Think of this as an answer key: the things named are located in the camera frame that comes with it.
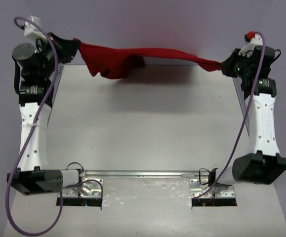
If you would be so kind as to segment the red t-shirt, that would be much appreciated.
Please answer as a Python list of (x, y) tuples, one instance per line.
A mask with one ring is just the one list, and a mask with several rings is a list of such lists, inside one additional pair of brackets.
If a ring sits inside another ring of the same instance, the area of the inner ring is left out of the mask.
[(207, 72), (221, 70), (220, 62), (176, 49), (157, 47), (119, 49), (87, 44), (77, 38), (73, 40), (80, 44), (79, 52), (93, 77), (100, 74), (107, 79), (126, 78), (132, 70), (146, 66), (145, 57), (190, 61)]

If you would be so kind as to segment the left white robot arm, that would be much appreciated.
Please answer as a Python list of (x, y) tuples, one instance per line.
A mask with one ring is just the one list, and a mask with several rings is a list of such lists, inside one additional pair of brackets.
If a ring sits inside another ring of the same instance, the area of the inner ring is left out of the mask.
[(81, 42), (53, 33), (48, 36), (54, 46), (37, 39), (35, 44), (22, 43), (12, 51), (21, 113), (21, 159), (7, 181), (23, 195), (57, 193), (81, 180), (81, 169), (50, 169), (46, 155), (47, 127), (63, 67), (73, 60)]

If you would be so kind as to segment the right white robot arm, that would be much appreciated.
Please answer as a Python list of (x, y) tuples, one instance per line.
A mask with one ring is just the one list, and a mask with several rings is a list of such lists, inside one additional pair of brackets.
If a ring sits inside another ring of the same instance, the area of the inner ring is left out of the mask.
[(232, 55), (221, 64), (222, 73), (240, 78), (241, 91), (249, 109), (249, 142), (247, 154), (235, 158), (226, 170), (209, 172), (208, 184), (231, 186), (235, 183), (272, 184), (285, 170), (286, 158), (277, 145), (274, 124), (276, 82), (268, 77), (271, 64), (278, 58), (277, 50), (261, 45)]

